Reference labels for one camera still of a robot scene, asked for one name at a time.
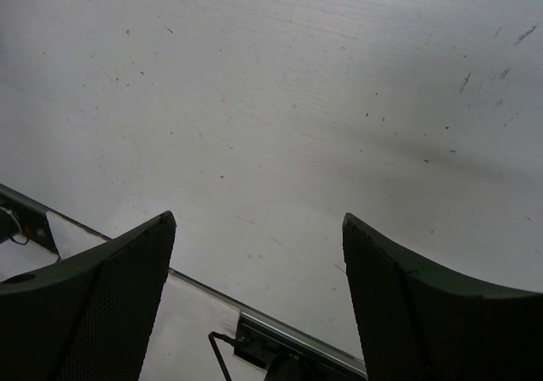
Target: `black cable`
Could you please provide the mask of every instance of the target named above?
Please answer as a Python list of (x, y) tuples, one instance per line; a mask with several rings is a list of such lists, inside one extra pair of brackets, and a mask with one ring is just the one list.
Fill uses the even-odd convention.
[(228, 343), (232, 347), (235, 346), (236, 340), (232, 339), (231, 337), (226, 336), (225, 334), (220, 334), (216, 332), (211, 332), (207, 338), (210, 340), (211, 347), (213, 348), (213, 352), (215, 352), (215, 356), (217, 357), (217, 361), (219, 362), (219, 366), (221, 366), (222, 374), (224, 375), (224, 378), (226, 381), (232, 381), (232, 377), (230, 377), (230, 373), (228, 372), (227, 364), (224, 362), (224, 359), (222, 358), (221, 351), (219, 350), (219, 346), (217, 345), (215, 339), (222, 340), (225, 343)]
[(4, 214), (4, 220), (5, 218), (8, 219), (8, 222), (9, 224), (7, 224), (7, 226), (11, 225), (12, 227), (8, 227), (8, 231), (5, 233), (4, 231), (5, 230), (2, 230), (3, 232), (0, 233), (2, 235), (6, 235), (6, 237), (8, 237), (9, 239), (11, 239), (14, 243), (16, 244), (19, 244), (19, 245), (27, 245), (28, 242), (30, 241), (30, 239), (28, 238), (28, 236), (25, 236), (26, 238), (26, 241), (24, 243), (21, 243), (19, 241), (16, 241), (14, 239), (14, 235), (16, 234), (19, 234), (19, 235), (24, 235), (23, 234), (23, 227), (19, 221), (19, 217), (11, 210), (11, 209), (8, 209), (6, 207), (2, 207), (0, 206), (0, 211), (3, 211), (3, 214)]
[(9, 239), (11, 239), (11, 241), (13, 243), (16, 243), (16, 244), (19, 244), (19, 245), (27, 245), (29, 243), (29, 241), (31, 240), (30, 238), (24, 236), (26, 238), (25, 242), (24, 243), (20, 243), (19, 241), (15, 241), (15, 238), (13, 237), (9, 237)]

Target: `metal edge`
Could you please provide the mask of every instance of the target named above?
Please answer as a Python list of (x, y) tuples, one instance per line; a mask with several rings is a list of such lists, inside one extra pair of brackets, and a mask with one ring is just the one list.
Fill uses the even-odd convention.
[[(26, 206), (29, 206), (35, 210), (39, 210), (45, 215), (47, 215), (48, 211), (51, 211), (55, 213), (57, 216), (60, 216), (64, 218), (66, 221), (74, 224), (75, 226), (78, 226), (82, 230), (85, 230), (87, 233), (95, 235), (103, 239), (104, 241), (110, 241), (112, 239), (90, 228), (89, 226), (86, 226), (85, 224), (82, 224), (74, 220), (73, 218), (70, 218), (62, 213), (59, 213), (56, 210), (53, 210), (47, 207), (46, 205), (42, 205), (41, 203), (38, 203), (35, 200), (32, 200), (26, 197), (24, 194), (18, 193), (14, 191), (13, 189), (8, 188), (2, 184), (0, 184), (0, 193), (5, 193), (9, 197), (15, 197), (17, 200), (20, 201), (20, 203)], [(273, 317), (270, 317), (266, 315), (265, 313), (257, 311), (256, 309), (253, 309), (252, 307), (245, 305), (244, 303), (239, 302), (235, 300), (234, 298), (231, 298), (230, 296), (227, 296), (221, 292), (218, 292), (214, 290), (212, 287), (207, 286), (195, 279), (192, 279), (191, 277), (185, 275), (184, 273), (178, 272), (172, 268), (169, 269), (169, 273), (173, 277), (176, 277), (177, 279), (182, 280), (184, 283), (192, 285), (195, 288), (201, 290), (202, 292), (214, 298), (217, 298), (218, 300), (221, 300), (224, 303), (238, 309), (241, 312), (241, 317), (246, 318), (252, 322), (256, 322), (263, 328), (266, 328), (267, 330), (269, 330), (270, 332), (277, 333), (282, 338), (285, 338), (291, 341), (292, 343), (300, 344), (305, 349), (311, 351), (312, 353), (322, 356), (326, 360), (329, 360), (333, 362), (334, 364), (341, 366), (350, 372), (360, 375), (363, 378), (367, 378), (366, 365), (364, 364), (364, 361), (350, 354), (347, 354), (340, 349), (336, 349), (335, 347), (328, 345), (324, 343), (323, 341), (310, 336), (309, 334), (302, 333), (299, 330), (296, 330), (295, 328), (289, 326), (288, 324), (279, 322)]]
[(46, 206), (2, 184), (0, 184), (0, 199), (5, 201), (7, 206), (19, 217), (22, 226), (28, 225), (34, 230), (42, 231), (42, 234), (37, 235), (33, 231), (33, 236), (26, 234), (29, 240), (42, 246), (47, 251), (59, 255), (59, 250), (49, 226), (48, 208)]
[(349, 372), (353, 372), (356, 375), (360, 375), (363, 378), (367, 379), (366, 365), (364, 361), (353, 357), (340, 349), (324, 343), (319, 339), (315, 339), (309, 334), (305, 334), (292, 328), (288, 324), (279, 322), (273, 317), (269, 317), (265, 313), (257, 311), (250, 306), (241, 303), (230, 296), (222, 294), (214, 290), (213, 288), (188, 277), (184, 273), (180, 273), (174, 269), (170, 268), (170, 274), (173, 277), (176, 277), (182, 280), (185, 283), (188, 283), (195, 288), (205, 292), (218, 300), (225, 302), (226, 304), (238, 309), (241, 312), (241, 317), (245, 318), (251, 322), (256, 322), (266, 330), (277, 333), (281, 338), (287, 339), (294, 344), (302, 345), (305, 349), (311, 351), (313, 354), (322, 356), (328, 361), (333, 362), (337, 366), (345, 368)]

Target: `mesh grille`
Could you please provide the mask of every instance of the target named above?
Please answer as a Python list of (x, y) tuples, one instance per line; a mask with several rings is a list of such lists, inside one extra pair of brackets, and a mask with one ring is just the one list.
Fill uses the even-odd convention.
[(429, 379), (398, 267), (355, 221), (344, 225), (344, 258), (370, 381)]
[(55, 379), (138, 380), (174, 234), (159, 224), (102, 264)]

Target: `metal bracket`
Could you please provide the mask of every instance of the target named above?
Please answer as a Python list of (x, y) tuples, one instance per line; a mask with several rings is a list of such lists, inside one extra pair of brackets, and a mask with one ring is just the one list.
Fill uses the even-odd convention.
[(58, 255), (47, 218), (48, 208), (11, 188), (0, 184), (0, 206), (12, 210), (20, 221), (25, 236)]
[(268, 370), (277, 355), (287, 354), (306, 361), (322, 376), (320, 379), (326, 381), (367, 380), (363, 361), (217, 292), (183, 273), (170, 269), (170, 274), (240, 310), (235, 356)]
[(326, 381), (366, 381), (366, 372), (360, 362), (318, 340), (303, 335), (293, 338), (276, 325), (262, 322), (250, 315), (238, 322), (234, 355), (251, 364), (270, 369), (279, 356), (290, 356), (310, 368), (314, 379)]

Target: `white surface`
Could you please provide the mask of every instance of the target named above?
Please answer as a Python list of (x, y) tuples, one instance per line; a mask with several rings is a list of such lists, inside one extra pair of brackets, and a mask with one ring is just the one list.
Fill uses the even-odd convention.
[(4, 241), (0, 244), (0, 282), (51, 265), (57, 258), (55, 254), (32, 242), (19, 245), (10, 240)]
[[(60, 254), (67, 258), (102, 243), (102, 240), (48, 213), (49, 226)], [(28, 243), (0, 244), (0, 281), (53, 264), (56, 255)], [(141, 372), (141, 381), (223, 380), (207, 335), (211, 331), (235, 336), (239, 311), (184, 282), (168, 277), (154, 322)], [(265, 373), (233, 356), (233, 349), (218, 342), (230, 374), (238, 381), (261, 381)]]
[(62, 258), (70, 258), (104, 243), (100, 237), (87, 233), (51, 211), (47, 216), (54, 243)]
[[(143, 363), (141, 381), (202, 381), (224, 379), (207, 338), (211, 331), (235, 337), (239, 311), (168, 277)], [(221, 341), (233, 379), (261, 381), (266, 373), (233, 355)]]
[(543, 290), (543, 0), (0, 3), (2, 183), (358, 356), (346, 211)]

